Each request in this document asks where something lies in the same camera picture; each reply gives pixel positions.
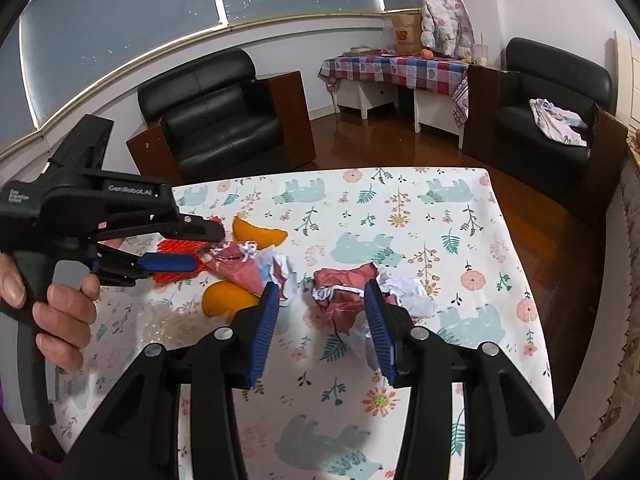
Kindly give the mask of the person's left hand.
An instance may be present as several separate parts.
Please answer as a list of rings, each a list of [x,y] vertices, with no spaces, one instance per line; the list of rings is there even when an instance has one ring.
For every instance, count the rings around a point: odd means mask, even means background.
[[[88,274],[80,289],[52,284],[45,302],[36,301],[32,316],[41,332],[36,344],[42,355],[66,374],[75,374],[84,365],[84,350],[91,340],[91,325],[96,322],[96,300],[100,283]]]

